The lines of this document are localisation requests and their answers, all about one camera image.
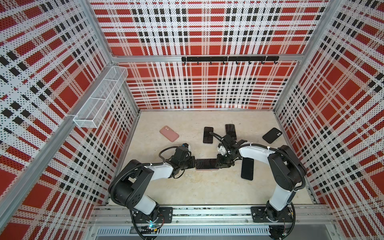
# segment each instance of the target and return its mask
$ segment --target beige tabletop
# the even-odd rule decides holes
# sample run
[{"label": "beige tabletop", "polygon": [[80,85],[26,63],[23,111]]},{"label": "beige tabletop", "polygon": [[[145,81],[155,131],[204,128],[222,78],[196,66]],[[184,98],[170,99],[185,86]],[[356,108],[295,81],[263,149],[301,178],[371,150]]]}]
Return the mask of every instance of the beige tabletop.
[{"label": "beige tabletop", "polygon": [[[262,139],[270,129],[279,125],[271,111],[158,111],[142,112],[123,168],[132,159],[141,163],[161,162],[158,154],[170,146],[189,144],[196,159],[216,158],[219,142],[203,143],[204,127],[213,127],[214,132],[224,136],[225,124],[234,124],[237,140],[244,139],[271,147],[286,144],[281,136],[272,144]],[[180,137],[170,142],[159,131],[169,126]],[[170,149],[163,153],[169,158]],[[253,181],[240,177],[241,161],[235,166],[212,170],[196,171],[187,169],[179,179],[158,179],[150,182],[146,194],[159,204],[265,204],[273,193],[276,182],[269,165],[255,160]],[[306,189],[293,198],[295,204],[312,204]]]}]

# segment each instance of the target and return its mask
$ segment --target pink phone case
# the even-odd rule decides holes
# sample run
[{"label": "pink phone case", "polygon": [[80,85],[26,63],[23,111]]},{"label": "pink phone case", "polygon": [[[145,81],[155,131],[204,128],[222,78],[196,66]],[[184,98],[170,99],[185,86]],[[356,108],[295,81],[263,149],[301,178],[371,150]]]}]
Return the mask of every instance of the pink phone case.
[{"label": "pink phone case", "polygon": [[179,138],[179,135],[168,126],[164,126],[160,130],[160,133],[163,134],[163,136],[166,137],[171,142],[174,142],[176,141],[176,139]]}]

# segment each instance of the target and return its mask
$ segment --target perforated panel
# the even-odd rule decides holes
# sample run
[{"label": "perforated panel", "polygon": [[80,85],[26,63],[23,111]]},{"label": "perforated panel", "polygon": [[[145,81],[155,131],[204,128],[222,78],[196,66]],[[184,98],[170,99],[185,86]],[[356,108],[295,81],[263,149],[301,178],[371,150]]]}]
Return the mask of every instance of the perforated panel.
[{"label": "perforated panel", "polygon": [[93,207],[107,196],[134,118],[119,90],[98,129],[75,127],[0,239],[82,239]]},{"label": "perforated panel", "polygon": [[141,109],[272,109],[295,62],[121,63]]},{"label": "perforated panel", "polygon": [[0,199],[106,65],[78,2],[0,3]]},{"label": "perforated panel", "polygon": [[383,239],[384,3],[344,0],[278,112],[347,239]]},{"label": "perforated panel", "polygon": [[90,0],[116,56],[302,53],[328,0]]}]

